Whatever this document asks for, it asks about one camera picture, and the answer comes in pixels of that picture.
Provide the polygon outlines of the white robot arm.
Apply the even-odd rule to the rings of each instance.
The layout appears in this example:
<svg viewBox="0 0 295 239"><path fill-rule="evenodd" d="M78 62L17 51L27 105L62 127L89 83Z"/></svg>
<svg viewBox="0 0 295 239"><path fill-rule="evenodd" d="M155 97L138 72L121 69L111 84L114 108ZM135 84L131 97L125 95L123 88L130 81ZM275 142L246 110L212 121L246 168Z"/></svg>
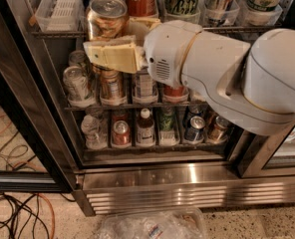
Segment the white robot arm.
<svg viewBox="0 0 295 239"><path fill-rule="evenodd" d="M254 43L207 32L180 20L135 36L84 44L91 63L134 73L147 67L157 82L201 94L225 119L271 135L295 119L295 30L273 29Z"/></svg>

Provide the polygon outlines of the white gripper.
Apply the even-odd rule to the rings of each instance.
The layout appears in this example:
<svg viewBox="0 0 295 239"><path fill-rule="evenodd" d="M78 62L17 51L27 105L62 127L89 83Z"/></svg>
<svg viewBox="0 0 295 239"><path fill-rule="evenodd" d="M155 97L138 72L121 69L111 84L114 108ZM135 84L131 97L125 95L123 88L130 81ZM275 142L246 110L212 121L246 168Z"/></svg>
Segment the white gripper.
<svg viewBox="0 0 295 239"><path fill-rule="evenodd" d="M130 36L85 42L84 50L97 67L134 74L148 66L146 51L141 46L146 35L159 24L159 18L131 17L125 30Z"/></svg>

